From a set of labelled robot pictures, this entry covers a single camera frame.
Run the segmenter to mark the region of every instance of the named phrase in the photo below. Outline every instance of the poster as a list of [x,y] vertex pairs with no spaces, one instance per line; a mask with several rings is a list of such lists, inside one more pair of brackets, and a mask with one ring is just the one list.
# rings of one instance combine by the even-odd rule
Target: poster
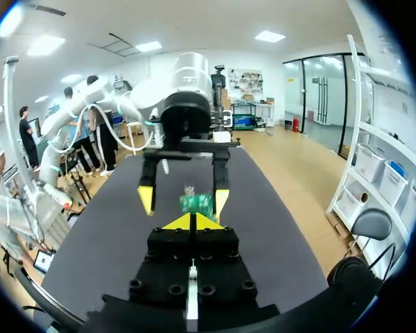
[[246,101],[260,101],[263,98],[262,71],[229,69],[228,83],[231,97]]

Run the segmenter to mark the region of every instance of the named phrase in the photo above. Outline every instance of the ceiling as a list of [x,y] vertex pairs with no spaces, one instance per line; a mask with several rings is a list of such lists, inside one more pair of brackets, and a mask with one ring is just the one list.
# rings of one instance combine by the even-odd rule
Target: ceiling
[[[196,49],[243,49],[285,54],[321,44],[346,41],[351,33],[361,39],[356,21],[343,0],[38,0],[27,1],[66,12],[61,17],[25,9],[24,23],[8,39],[0,40],[0,105],[3,103],[3,59],[19,56],[15,73],[15,107],[48,108],[69,74],[84,77],[123,62],[123,58],[89,44],[105,46],[113,33],[132,45],[158,40],[172,52]],[[271,44],[254,39],[263,30],[281,33]],[[26,55],[31,42],[44,33],[66,42],[47,57]]]

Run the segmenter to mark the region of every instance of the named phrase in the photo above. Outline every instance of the glass door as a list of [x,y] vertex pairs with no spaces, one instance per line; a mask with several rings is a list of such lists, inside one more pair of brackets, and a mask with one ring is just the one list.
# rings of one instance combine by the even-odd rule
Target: glass door
[[309,58],[304,66],[304,134],[338,153],[345,117],[343,57]]
[[299,130],[302,129],[304,114],[304,75],[302,61],[284,64],[285,73],[285,120],[293,122],[300,120]]

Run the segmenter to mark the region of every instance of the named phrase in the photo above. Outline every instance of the blue container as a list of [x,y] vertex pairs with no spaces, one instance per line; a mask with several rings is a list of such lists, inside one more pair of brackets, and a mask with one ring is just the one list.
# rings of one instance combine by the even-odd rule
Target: blue container
[[396,162],[390,161],[390,166],[402,177],[404,178],[405,176],[405,171],[404,168]]

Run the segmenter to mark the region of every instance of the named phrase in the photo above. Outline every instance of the man in black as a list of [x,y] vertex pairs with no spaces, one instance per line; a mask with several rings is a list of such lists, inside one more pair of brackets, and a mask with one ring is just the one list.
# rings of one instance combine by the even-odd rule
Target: man in black
[[23,141],[23,147],[28,155],[29,164],[34,168],[39,167],[39,158],[37,156],[37,147],[33,139],[33,129],[29,126],[28,121],[28,107],[24,106],[20,109],[20,137]]

